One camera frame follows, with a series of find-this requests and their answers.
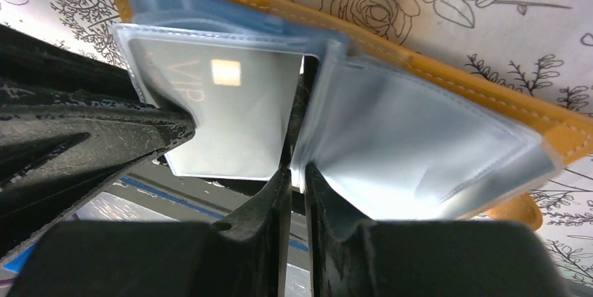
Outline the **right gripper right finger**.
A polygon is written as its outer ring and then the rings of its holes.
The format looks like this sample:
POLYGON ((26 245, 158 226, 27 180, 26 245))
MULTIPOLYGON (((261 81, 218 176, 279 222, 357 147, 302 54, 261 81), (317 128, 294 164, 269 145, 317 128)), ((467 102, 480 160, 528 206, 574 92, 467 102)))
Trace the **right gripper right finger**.
POLYGON ((567 296, 524 224, 371 219, 306 167, 314 296, 567 296))

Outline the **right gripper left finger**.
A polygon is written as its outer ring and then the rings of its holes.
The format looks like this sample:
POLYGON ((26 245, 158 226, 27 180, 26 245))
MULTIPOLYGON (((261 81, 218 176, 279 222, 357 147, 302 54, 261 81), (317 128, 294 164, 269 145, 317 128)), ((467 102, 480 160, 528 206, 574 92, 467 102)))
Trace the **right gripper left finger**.
POLYGON ((63 222, 36 243, 9 296, 283 296, 292 189, 279 168, 205 222, 63 222))

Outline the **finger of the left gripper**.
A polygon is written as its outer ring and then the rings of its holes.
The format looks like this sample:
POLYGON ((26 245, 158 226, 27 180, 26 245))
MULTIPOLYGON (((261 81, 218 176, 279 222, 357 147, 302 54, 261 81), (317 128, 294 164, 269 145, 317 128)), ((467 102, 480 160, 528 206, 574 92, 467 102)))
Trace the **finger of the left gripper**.
POLYGON ((60 98, 123 103, 127 108, 154 106, 141 103, 128 73, 101 61, 78 55, 1 26, 1 107, 60 98))
POLYGON ((1 110, 1 256, 13 258, 135 164, 189 140, 192 118, 148 107, 1 110))

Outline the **orange leather card holder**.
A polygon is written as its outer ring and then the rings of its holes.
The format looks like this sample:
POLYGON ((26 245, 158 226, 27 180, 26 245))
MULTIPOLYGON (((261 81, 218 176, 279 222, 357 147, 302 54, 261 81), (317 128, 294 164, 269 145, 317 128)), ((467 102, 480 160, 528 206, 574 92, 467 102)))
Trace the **orange leather card holder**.
POLYGON ((283 0, 119 0, 114 38, 156 38, 301 55, 284 145, 292 185, 306 167, 375 220, 470 218, 503 211, 533 228, 527 196, 592 152, 592 121, 283 0))

